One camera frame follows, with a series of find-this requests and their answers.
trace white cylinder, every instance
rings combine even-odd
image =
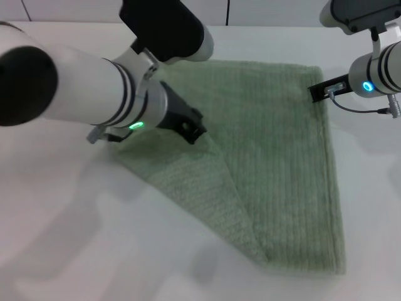
[[[118,112],[124,83],[113,63],[66,46],[51,46],[46,52],[56,65],[58,86],[45,118],[101,124]]]
[[[43,48],[23,31],[12,26],[0,25],[0,56],[12,49],[24,46]]]
[[[167,112],[169,98],[158,80],[150,80],[148,87],[148,104],[141,121],[148,129],[158,126]]]
[[[401,92],[401,43],[384,50],[376,59],[367,54],[356,59],[349,72],[352,90],[361,97],[372,98]]]

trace ribbed fabric texture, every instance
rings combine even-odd
[[[168,130],[134,135],[115,155],[136,175],[259,264],[343,273],[345,252],[320,69],[181,62],[159,73],[204,115],[195,145]]]

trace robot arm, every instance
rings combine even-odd
[[[313,101],[331,98],[339,106],[334,98],[344,93],[365,98],[387,96],[390,108],[372,112],[401,117],[395,98],[401,92],[401,30],[397,23],[388,24],[400,16],[399,0],[330,0],[320,14],[322,25],[339,27],[348,35],[369,29],[373,52],[357,58],[347,75],[310,87]]]
[[[193,144],[206,129],[202,115],[166,83],[152,79],[159,61],[207,60],[213,40],[180,2],[126,0],[120,17],[137,40],[113,61],[66,46],[43,47],[10,24],[0,24],[0,125],[38,117],[94,125],[88,140],[154,127]]]

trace white tabletop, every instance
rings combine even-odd
[[[43,44],[106,58],[133,41],[122,24],[15,23]],[[368,33],[211,27],[214,58],[346,74]],[[352,108],[385,99],[350,94]],[[329,104],[346,239],[345,276],[277,275],[90,145],[90,126],[37,120],[0,129],[0,300],[377,301],[401,298],[401,120]]]

